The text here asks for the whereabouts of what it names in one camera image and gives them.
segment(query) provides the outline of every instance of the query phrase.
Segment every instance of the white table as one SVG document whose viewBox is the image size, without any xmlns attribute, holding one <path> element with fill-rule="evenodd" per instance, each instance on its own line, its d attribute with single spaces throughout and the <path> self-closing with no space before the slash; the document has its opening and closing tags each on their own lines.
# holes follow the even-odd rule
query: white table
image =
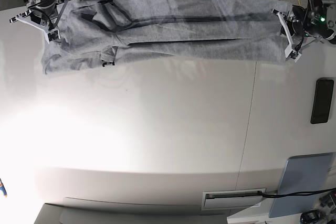
<svg viewBox="0 0 336 224">
<path fill-rule="evenodd" d="M 204 191 L 273 190 L 289 157 L 336 151 L 335 106 L 310 124 L 332 47 L 285 66 L 171 58 L 45 76 L 42 34 L 8 22 L 23 10 L 0 12 L 4 223 L 64 197 L 198 205 Z"/>
</svg>

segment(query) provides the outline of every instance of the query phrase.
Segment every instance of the gray pants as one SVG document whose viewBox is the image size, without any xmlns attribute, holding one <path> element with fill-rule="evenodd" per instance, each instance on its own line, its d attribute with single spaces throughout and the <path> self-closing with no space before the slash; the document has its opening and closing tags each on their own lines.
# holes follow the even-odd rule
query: gray pants
<svg viewBox="0 0 336 224">
<path fill-rule="evenodd" d="M 169 56 L 283 63 L 278 0 L 76 0 L 46 45 L 44 73 Z"/>
</svg>

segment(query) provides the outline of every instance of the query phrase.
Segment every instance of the phone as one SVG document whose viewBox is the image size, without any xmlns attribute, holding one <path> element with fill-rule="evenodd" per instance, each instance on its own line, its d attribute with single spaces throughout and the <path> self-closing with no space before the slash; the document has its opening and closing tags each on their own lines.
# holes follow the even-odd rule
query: phone
<svg viewBox="0 0 336 224">
<path fill-rule="evenodd" d="M 316 81 L 311 124 L 326 123 L 328 121 L 333 89 L 333 80 L 319 79 Z"/>
</svg>

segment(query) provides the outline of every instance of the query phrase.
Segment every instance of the black smartphone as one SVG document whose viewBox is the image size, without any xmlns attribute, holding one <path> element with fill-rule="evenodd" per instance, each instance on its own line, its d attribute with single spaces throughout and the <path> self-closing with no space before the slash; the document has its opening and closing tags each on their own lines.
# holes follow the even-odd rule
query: black smartphone
<svg viewBox="0 0 336 224">
<path fill-rule="evenodd" d="M 333 89 L 333 80 L 317 80 L 311 124 L 326 123 L 328 121 Z"/>
</svg>

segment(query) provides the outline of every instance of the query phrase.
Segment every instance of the table surface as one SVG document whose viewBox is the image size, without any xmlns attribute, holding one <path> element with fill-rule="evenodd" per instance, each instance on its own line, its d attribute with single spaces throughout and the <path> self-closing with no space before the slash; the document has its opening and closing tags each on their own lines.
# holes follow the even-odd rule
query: table surface
<svg viewBox="0 0 336 224">
<path fill-rule="evenodd" d="M 329 122 L 310 124 L 316 80 L 336 76 L 331 46 L 284 66 L 176 57 L 46 76 L 42 34 L 9 24 L 23 11 L 0 12 L 5 223 L 64 197 L 198 205 L 203 191 L 270 191 L 289 157 L 336 151 L 334 99 Z"/>
</svg>

